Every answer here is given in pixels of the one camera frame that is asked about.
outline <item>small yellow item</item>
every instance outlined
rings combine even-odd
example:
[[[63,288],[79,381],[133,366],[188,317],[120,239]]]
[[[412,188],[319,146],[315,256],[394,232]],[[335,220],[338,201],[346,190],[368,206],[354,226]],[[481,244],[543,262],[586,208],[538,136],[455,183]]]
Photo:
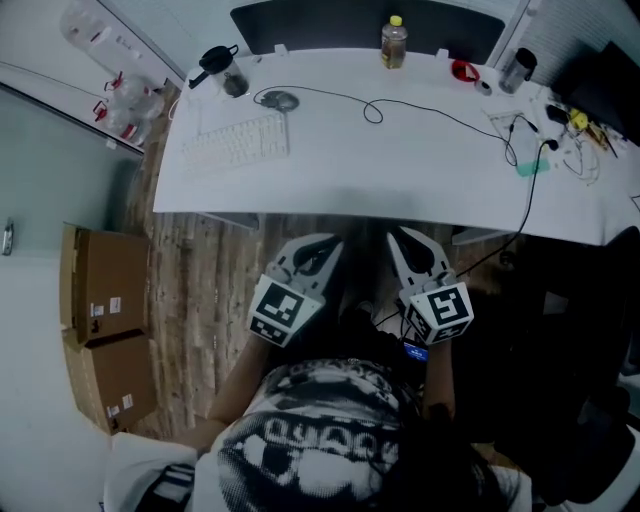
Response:
[[[569,119],[571,119],[571,125],[579,131],[586,130],[589,126],[589,118],[587,114],[579,111],[577,108],[572,108],[569,113]]]

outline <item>white desk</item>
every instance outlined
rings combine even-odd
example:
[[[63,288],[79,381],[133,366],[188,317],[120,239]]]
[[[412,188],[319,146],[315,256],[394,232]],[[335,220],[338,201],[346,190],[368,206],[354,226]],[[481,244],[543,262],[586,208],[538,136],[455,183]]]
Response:
[[[164,153],[156,212],[343,214],[504,231],[519,227],[531,178],[506,163],[503,142],[401,105],[378,104],[385,119],[373,125],[362,117],[362,104],[310,91],[291,91],[301,104],[288,114],[288,158],[187,177],[182,144],[198,130],[273,112],[252,98],[278,84],[435,107],[490,133],[495,130],[487,114],[521,110],[545,137],[560,132],[544,114],[548,90],[526,83],[507,96],[497,87],[496,71],[480,68],[493,87],[493,95],[484,97],[451,76],[450,62],[429,55],[409,54],[394,71],[382,66],[374,50],[299,51],[269,55],[257,64],[240,59],[240,65],[251,83],[245,97],[215,96],[210,79],[193,91],[184,88]],[[629,199],[640,194],[637,147],[630,144],[620,159],[601,152],[600,178],[591,186],[562,164],[556,167],[558,158],[551,153],[552,169],[537,177],[525,233],[600,245],[629,225],[640,226]]]

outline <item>white keyboard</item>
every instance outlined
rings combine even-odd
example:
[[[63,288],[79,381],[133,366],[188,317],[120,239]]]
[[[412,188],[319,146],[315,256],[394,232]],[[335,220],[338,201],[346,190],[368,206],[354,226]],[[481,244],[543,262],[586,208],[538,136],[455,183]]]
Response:
[[[216,173],[289,154],[285,116],[275,112],[199,135],[182,147],[186,173]]]

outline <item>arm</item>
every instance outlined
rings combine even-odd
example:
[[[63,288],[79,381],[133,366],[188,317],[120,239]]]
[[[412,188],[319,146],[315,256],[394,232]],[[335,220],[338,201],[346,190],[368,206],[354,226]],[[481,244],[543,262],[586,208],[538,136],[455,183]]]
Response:
[[[427,375],[424,381],[422,416],[430,417],[430,407],[442,404],[453,419],[456,412],[456,398],[453,392],[453,367],[451,366],[451,340],[432,345],[429,348]]]
[[[238,362],[216,395],[205,422],[174,439],[198,455],[206,453],[218,435],[249,407],[267,366],[271,344],[255,336],[247,342]]]

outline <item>green object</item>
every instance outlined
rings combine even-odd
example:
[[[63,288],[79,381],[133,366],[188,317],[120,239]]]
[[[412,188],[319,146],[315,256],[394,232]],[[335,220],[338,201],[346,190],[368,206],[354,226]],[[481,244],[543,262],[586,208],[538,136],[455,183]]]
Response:
[[[526,164],[522,164],[516,167],[516,171],[518,171],[518,174],[520,176],[522,176],[523,178],[526,178],[527,176],[533,175],[535,165],[536,165],[535,161],[528,162]],[[551,169],[551,166],[549,165],[549,160],[547,160],[546,158],[541,158],[540,166],[538,167],[538,174],[544,171],[548,171],[549,169]]]

